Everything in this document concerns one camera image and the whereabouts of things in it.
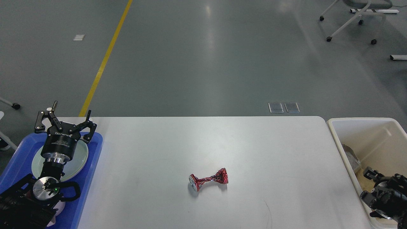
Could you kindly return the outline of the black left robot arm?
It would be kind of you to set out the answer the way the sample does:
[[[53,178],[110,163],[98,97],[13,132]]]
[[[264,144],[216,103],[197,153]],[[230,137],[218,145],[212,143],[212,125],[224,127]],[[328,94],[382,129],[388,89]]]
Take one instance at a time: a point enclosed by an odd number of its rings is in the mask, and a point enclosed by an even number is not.
[[[40,110],[35,122],[36,134],[46,133],[41,151],[43,168],[38,178],[27,174],[1,193],[2,229],[45,229],[56,216],[58,203],[76,201],[81,196],[75,181],[62,181],[63,169],[74,158],[79,142],[89,143],[97,125],[90,119],[80,124],[59,121],[57,101],[51,109]]]

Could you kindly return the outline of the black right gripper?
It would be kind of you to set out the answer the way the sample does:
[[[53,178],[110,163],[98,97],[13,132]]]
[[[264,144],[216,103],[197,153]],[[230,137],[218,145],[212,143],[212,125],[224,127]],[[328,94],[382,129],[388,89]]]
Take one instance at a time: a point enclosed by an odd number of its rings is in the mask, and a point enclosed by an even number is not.
[[[386,177],[371,167],[364,169],[363,176],[375,183],[373,193],[360,194],[360,199],[372,210],[369,216],[406,223],[406,177],[398,173]]]

